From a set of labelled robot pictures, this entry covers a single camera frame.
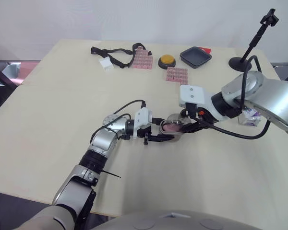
pink object in container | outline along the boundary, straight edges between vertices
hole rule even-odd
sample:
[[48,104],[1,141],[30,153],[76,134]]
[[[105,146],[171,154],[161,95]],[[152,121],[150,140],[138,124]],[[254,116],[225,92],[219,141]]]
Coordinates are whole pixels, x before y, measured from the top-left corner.
[[168,67],[167,81],[175,81],[175,82],[179,82],[181,85],[187,85],[188,84],[188,70],[175,68],[175,67]]

black cable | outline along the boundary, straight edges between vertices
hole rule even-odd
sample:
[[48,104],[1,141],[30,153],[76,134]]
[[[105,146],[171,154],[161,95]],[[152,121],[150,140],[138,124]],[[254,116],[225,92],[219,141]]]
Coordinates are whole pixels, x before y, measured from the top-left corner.
[[242,78],[242,87],[241,87],[241,99],[240,99],[240,110],[242,111],[243,108],[244,108],[244,99],[245,99],[245,90],[246,90],[246,79],[247,79],[247,74],[249,72],[249,64],[251,63],[252,60],[255,60],[255,63],[256,63],[256,67],[257,67],[257,70],[259,72],[261,72],[261,68],[260,68],[260,65],[259,65],[259,61],[258,61],[258,58],[256,55],[253,55],[249,58],[249,60],[247,61],[246,63],[246,66],[244,68],[244,72],[243,72],[243,78]]
[[135,103],[135,102],[142,102],[143,104],[145,104],[145,101],[144,100],[134,100],[132,102],[129,102],[127,104],[125,104],[122,108],[118,109],[117,111],[115,111],[113,114],[117,114],[120,110],[126,108],[128,105],[132,104],[132,103]]
[[228,130],[225,130],[225,129],[216,127],[216,126],[214,126],[214,125],[212,125],[212,124],[210,124],[210,123],[208,123],[208,122],[202,121],[202,120],[200,120],[200,119],[198,119],[198,118],[196,118],[196,117],[193,117],[192,119],[195,120],[195,121],[197,121],[197,122],[199,122],[199,123],[204,124],[205,126],[207,126],[207,127],[209,127],[209,128],[212,128],[212,129],[214,129],[214,130],[216,130],[216,131],[219,131],[219,132],[221,132],[221,133],[225,133],[225,134],[231,135],[231,136],[233,136],[233,137],[242,138],[242,139],[248,139],[248,140],[254,140],[254,139],[261,138],[264,134],[266,134],[266,132],[268,131],[268,128],[269,128],[269,126],[270,126],[270,124],[271,124],[271,122],[270,122],[269,120],[267,120],[267,122],[266,122],[263,130],[260,132],[260,134],[255,135],[255,136],[246,136],[246,135],[242,135],[242,134],[238,134],[238,133],[233,133],[233,132],[230,132],[230,131],[228,131]]
[[130,115],[130,114],[122,114],[122,115],[118,116],[117,118],[115,118],[113,121],[105,124],[104,126],[100,127],[99,129],[97,129],[97,130],[92,134],[90,143],[92,142],[94,136],[96,135],[96,133],[97,133],[98,131],[102,130],[103,128],[107,128],[107,126],[111,125],[112,123],[116,122],[117,120],[121,119],[123,116],[126,116],[126,115],[128,115],[128,116],[129,116],[129,119],[131,119],[131,115]]

red card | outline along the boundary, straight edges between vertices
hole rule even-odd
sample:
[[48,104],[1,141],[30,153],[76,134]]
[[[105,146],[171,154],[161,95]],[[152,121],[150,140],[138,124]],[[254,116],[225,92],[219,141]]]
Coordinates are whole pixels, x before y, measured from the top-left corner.
[[205,51],[206,53],[210,54],[211,49],[199,47],[201,50]]

white plastic mount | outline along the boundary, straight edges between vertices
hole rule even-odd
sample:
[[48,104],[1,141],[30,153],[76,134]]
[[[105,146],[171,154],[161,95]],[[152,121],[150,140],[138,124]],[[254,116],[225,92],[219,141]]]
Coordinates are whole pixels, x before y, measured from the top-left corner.
[[212,93],[207,92],[204,88],[193,85],[181,85],[179,94],[179,106],[186,107],[186,103],[196,104],[208,110],[211,115],[218,121],[224,121],[227,116],[222,116],[212,104]]
[[147,128],[151,125],[153,121],[152,111],[148,110],[146,107],[143,107],[134,116],[134,125],[133,125],[133,138],[137,138],[137,132],[140,128]]
[[99,59],[99,63],[101,64],[102,68],[104,68],[104,70],[109,70],[109,69],[114,68],[112,62],[110,61],[110,57]]

yellow button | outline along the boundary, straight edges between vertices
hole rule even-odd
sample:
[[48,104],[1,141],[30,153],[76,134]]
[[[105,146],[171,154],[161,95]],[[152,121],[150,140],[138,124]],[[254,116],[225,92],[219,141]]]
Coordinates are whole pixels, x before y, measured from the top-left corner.
[[165,54],[161,57],[161,62],[166,65],[172,64],[174,62],[174,57],[172,55]]

